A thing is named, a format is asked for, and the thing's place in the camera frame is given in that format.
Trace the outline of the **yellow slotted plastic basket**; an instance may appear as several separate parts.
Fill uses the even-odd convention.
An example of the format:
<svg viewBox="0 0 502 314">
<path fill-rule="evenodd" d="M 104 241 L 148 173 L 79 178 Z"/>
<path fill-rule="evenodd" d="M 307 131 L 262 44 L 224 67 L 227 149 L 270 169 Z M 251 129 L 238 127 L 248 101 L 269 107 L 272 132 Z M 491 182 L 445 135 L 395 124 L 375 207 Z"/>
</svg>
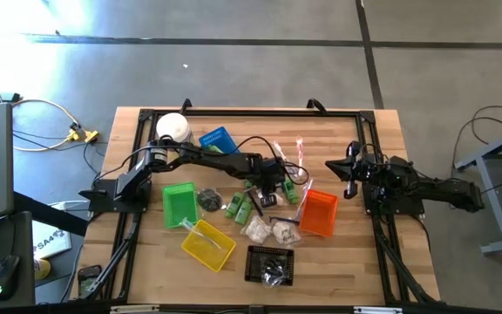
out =
<svg viewBox="0 0 502 314">
<path fill-rule="evenodd" d="M 204 220 L 198 220 L 193 225 L 199 232 L 217 242 L 220 249 L 188 230 L 188 235 L 182 242 L 181 248 L 210 270 L 219 272 L 231 256 L 236 241 Z"/>
</svg>

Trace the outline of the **Lysol wipes canister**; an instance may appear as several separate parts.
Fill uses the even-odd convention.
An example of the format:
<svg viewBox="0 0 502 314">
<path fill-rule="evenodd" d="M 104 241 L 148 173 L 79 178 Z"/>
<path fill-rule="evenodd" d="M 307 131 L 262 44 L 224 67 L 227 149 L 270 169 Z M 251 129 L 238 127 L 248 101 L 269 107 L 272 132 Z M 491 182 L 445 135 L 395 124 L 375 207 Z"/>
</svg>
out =
<svg viewBox="0 0 502 314">
<path fill-rule="evenodd" d="M 158 146 L 175 146 L 178 155 L 185 153 L 182 144 L 193 143 L 193 132 L 187 119 L 180 113 L 168 113 L 156 123 Z"/>
</svg>

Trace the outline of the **dark grey side desk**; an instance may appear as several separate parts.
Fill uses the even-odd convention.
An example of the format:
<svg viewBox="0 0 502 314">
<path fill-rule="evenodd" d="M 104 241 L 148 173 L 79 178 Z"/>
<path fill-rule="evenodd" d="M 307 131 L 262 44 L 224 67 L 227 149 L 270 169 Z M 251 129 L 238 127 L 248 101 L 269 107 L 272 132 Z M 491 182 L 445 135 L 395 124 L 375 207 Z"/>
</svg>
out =
<svg viewBox="0 0 502 314">
<path fill-rule="evenodd" d="M 30 214 L 23 212 L 0 219 L 0 260 L 8 255 L 21 257 L 17 291 L 10 299 L 0 301 L 0 308 L 28 306 L 35 303 L 32 249 Z"/>
</svg>

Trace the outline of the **orange slotted plastic basket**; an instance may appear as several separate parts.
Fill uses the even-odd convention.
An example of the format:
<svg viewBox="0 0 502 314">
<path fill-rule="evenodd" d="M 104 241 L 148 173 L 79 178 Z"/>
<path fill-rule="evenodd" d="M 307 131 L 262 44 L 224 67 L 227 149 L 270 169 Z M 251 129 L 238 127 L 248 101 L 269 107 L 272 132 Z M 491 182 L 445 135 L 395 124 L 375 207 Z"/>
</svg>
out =
<svg viewBox="0 0 502 314">
<path fill-rule="evenodd" d="M 307 193 L 300 220 L 300 231 L 317 236 L 331 237 L 334 232 L 338 198 L 310 189 Z"/>
</svg>

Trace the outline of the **green slotted plastic basket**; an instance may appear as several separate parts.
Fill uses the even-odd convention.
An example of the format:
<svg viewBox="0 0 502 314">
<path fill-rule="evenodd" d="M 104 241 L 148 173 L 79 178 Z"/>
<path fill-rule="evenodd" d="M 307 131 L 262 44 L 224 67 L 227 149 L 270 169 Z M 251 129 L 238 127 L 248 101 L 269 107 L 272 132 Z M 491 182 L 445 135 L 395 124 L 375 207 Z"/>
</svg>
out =
<svg viewBox="0 0 502 314">
<path fill-rule="evenodd" d="M 179 227 L 185 218 L 191 223 L 199 220 L 196 191 L 192 182 L 163 187 L 162 199 L 167 229 Z"/>
</svg>

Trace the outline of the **white printed booklet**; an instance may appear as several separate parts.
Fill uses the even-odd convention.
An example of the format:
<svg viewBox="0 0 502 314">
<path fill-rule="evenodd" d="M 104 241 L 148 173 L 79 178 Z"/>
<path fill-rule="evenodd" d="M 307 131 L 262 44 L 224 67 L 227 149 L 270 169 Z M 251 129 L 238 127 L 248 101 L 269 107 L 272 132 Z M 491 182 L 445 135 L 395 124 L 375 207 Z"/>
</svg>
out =
<svg viewBox="0 0 502 314">
<path fill-rule="evenodd" d="M 45 259 L 71 249 L 69 232 L 41 222 L 32 222 L 33 255 Z"/>
</svg>

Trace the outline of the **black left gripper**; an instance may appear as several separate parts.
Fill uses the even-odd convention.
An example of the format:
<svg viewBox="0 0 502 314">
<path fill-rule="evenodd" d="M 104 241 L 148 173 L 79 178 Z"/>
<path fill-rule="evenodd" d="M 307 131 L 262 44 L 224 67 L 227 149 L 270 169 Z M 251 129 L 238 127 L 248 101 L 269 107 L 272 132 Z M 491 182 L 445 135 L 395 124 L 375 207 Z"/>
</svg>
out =
<svg viewBox="0 0 502 314">
<path fill-rule="evenodd" d="M 273 207 L 277 204 L 277 196 L 271 195 L 277 186 L 285 181 L 286 168 L 281 157 L 267 158 L 260 160 L 257 164 L 258 173 L 253 178 L 253 183 L 261 190 L 260 198 L 263 208 Z"/>
</svg>

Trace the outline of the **silver bracket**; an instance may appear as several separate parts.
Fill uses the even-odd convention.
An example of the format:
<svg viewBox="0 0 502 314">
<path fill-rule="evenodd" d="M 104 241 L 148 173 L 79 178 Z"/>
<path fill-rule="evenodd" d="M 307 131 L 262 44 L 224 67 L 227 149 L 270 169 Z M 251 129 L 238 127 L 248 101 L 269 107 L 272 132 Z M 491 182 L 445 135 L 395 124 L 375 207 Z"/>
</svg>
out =
<svg viewBox="0 0 502 314">
<path fill-rule="evenodd" d="M 404 314 L 402 308 L 354 306 L 354 314 Z"/>
<path fill-rule="evenodd" d="M 110 314 L 152 314 L 159 312 L 159 306 L 155 304 L 128 304 L 112 306 Z"/>
</svg>

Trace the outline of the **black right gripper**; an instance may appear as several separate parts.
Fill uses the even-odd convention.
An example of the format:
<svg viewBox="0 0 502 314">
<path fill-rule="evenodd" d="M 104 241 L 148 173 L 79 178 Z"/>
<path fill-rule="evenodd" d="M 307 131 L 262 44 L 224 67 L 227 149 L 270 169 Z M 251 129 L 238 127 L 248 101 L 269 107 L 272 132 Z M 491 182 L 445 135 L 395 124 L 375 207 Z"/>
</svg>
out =
<svg viewBox="0 0 502 314">
<path fill-rule="evenodd" d="M 383 169 L 384 158 L 380 147 L 354 140 L 346 148 L 346 159 L 326 160 L 325 165 L 340 181 L 347 181 L 343 196 L 352 199 L 358 192 L 356 181 L 368 182 Z"/>
</svg>

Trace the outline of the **black hair ties bag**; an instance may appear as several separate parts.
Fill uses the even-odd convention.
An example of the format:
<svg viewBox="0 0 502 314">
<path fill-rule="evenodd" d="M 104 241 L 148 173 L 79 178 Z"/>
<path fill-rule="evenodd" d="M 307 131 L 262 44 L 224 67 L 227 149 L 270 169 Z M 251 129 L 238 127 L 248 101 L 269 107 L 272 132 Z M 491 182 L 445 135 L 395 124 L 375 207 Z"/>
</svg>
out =
<svg viewBox="0 0 502 314">
<path fill-rule="evenodd" d="M 197 193 L 197 202 L 207 212 L 220 210 L 224 206 L 221 194 L 213 188 L 201 189 Z"/>
<path fill-rule="evenodd" d="M 261 282 L 267 288 L 281 285 L 287 277 L 283 262 L 276 257 L 266 257 L 261 262 Z"/>
</svg>

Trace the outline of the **black slotted plastic basket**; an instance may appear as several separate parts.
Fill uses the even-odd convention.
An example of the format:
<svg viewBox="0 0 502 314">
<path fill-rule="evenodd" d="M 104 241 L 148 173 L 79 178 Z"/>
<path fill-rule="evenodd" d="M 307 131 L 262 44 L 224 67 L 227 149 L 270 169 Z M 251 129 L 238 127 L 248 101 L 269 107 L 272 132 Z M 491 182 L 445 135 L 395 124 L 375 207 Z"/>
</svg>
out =
<svg viewBox="0 0 502 314">
<path fill-rule="evenodd" d="M 244 271 L 244 280 L 246 282 L 262 284 L 261 262 L 266 257 L 276 257 L 283 262 L 287 277 L 281 285 L 292 286 L 294 283 L 294 260 L 295 260 L 295 253 L 292 249 L 279 249 L 279 248 L 262 247 L 254 245 L 248 246 L 246 265 Z"/>
</svg>

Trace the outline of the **black computer mouse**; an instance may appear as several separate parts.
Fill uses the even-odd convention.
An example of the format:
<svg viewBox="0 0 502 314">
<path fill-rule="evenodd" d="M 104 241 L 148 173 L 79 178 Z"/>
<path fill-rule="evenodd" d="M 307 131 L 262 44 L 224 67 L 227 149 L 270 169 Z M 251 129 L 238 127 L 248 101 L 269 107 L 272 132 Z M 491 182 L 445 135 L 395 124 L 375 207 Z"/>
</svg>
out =
<svg viewBox="0 0 502 314">
<path fill-rule="evenodd" d="M 21 257 L 8 255 L 0 260 L 0 301 L 10 299 L 17 291 Z"/>
</svg>

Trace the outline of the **black diagonal desk bar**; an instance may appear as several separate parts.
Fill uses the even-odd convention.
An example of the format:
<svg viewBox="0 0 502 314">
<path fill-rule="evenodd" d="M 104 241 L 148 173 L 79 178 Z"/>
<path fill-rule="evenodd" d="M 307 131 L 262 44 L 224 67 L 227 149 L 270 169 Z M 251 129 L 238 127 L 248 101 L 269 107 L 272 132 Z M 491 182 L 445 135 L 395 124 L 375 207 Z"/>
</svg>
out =
<svg viewBox="0 0 502 314">
<path fill-rule="evenodd" d="M 88 221 L 53 208 L 18 192 L 13 194 L 14 213 L 30 212 L 32 219 L 77 236 L 85 236 Z"/>
</svg>

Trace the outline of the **small yellow bottle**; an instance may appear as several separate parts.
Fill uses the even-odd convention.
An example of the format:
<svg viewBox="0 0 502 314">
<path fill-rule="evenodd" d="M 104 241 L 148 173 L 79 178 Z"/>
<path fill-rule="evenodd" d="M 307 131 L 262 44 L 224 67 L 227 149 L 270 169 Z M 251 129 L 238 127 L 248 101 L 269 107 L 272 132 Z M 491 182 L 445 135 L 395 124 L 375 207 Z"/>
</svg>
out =
<svg viewBox="0 0 502 314">
<path fill-rule="evenodd" d="M 34 277 L 36 281 L 44 280 L 51 272 L 51 263 L 45 259 L 33 260 Z"/>
</svg>

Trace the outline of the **black handheld device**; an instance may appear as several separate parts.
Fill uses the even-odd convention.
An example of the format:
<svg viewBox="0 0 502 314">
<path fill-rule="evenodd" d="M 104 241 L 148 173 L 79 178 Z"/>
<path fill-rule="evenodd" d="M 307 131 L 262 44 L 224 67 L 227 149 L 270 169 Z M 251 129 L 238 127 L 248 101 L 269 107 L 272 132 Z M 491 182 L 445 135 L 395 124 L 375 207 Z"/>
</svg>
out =
<svg viewBox="0 0 502 314">
<path fill-rule="evenodd" d="M 84 267 L 78 271 L 78 295 L 81 296 L 96 281 L 102 272 L 100 265 Z"/>
</svg>

